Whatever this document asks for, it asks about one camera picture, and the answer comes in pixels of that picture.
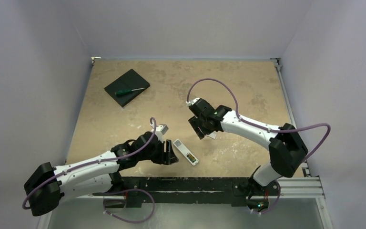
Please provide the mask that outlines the white remote control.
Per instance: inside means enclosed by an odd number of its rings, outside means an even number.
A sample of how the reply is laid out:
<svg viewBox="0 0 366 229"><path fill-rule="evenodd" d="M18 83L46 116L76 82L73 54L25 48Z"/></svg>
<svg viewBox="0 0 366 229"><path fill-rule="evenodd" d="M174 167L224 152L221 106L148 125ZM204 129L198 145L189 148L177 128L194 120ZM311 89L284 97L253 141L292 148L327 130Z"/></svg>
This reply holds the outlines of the white remote control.
<svg viewBox="0 0 366 229"><path fill-rule="evenodd" d="M173 141L173 145L191 163L191 165L195 166L198 164L199 160L197 159L197 157L179 139ZM187 157L188 154L192 154L196 158L196 161L194 163Z"/></svg>

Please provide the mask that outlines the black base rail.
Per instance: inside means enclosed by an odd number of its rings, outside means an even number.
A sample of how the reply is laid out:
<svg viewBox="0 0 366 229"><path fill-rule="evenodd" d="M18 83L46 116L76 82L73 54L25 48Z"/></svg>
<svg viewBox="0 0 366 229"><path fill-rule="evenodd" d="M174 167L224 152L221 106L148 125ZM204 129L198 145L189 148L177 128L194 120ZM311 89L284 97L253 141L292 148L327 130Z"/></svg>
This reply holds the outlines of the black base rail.
<svg viewBox="0 0 366 229"><path fill-rule="evenodd" d="M123 177L105 195L126 191L126 206L139 208L143 203L228 204L252 206L279 195L276 182L253 187L246 177Z"/></svg>

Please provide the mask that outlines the white battery cover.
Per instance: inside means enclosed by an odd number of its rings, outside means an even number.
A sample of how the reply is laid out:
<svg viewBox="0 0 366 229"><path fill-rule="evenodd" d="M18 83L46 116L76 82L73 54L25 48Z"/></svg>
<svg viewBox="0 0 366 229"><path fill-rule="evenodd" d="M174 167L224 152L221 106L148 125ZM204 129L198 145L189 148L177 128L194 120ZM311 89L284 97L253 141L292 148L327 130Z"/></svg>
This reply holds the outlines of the white battery cover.
<svg viewBox="0 0 366 229"><path fill-rule="evenodd" d="M206 135L207 137L211 138L211 139L216 139L217 133L216 132L212 132L210 134Z"/></svg>

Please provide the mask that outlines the green handled screwdriver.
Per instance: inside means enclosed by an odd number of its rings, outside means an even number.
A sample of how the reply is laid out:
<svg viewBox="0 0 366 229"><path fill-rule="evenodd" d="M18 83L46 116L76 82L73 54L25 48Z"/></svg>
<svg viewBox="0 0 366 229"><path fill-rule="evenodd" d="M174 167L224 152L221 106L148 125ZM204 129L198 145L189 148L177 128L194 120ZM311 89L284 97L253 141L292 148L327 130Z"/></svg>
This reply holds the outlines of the green handled screwdriver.
<svg viewBox="0 0 366 229"><path fill-rule="evenodd" d="M123 95L126 95L126 94L131 94L135 91L141 91L141 90L145 90L146 88L137 88L137 89L128 89L128 90L120 90L120 91L116 91L115 92L115 95L116 96L123 96Z"/></svg>

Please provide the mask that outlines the black foam block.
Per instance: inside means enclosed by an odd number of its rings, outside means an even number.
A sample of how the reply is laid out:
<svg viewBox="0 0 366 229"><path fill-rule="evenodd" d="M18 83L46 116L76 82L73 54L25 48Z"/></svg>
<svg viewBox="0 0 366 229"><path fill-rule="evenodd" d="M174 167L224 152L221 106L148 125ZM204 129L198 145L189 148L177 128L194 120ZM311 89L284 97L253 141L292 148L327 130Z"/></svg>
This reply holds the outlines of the black foam block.
<svg viewBox="0 0 366 229"><path fill-rule="evenodd" d="M149 88L150 83L146 81L142 76L140 76L134 69L130 69L119 78L117 78L115 81L104 87L104 90L121 107L125 107L144 90L135 91L131 94L126 94L123 96L116 96L115 92L120 90L137 89L144 87L146 89Z"/></svg>

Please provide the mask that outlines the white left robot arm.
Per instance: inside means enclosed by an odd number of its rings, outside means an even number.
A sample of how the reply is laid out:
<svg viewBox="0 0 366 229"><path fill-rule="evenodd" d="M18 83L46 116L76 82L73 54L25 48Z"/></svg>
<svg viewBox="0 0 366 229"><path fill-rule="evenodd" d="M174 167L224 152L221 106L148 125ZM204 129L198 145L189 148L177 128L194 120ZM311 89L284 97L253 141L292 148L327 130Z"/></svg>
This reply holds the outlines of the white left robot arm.
<svg viewBox="0 0 366 229"><path fill-rule="evenodd" d="M31 210L32 215L37 217L83 195L118 195L123 189L120 171L144 160L159 165L172 165L179 161L171 140L162 141L151 132L145 132L137 139L115 145L91 159L57 167L49 162L39 165L24 184L27 195L24 203L29 205L23 208Z"/></svg>

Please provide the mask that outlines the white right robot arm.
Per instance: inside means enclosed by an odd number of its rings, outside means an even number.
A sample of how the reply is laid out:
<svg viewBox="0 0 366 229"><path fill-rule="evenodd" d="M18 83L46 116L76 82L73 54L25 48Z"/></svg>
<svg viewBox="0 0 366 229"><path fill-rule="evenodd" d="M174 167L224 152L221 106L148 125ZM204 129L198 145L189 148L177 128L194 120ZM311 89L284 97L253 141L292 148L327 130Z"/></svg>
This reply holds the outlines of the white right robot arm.
<svg viewBox="0 0 366 229"><path fill-rule="evenodd" d="M186 104L193 113L189 123L200 139L215 132L227 132L251 140L268 150L270 161L251 175L248 187L254 194L281 177L292 177L308 149L291 124L268 125L237 115L236 111L220 105L212 107L206 100L195 98Z"/></svg>

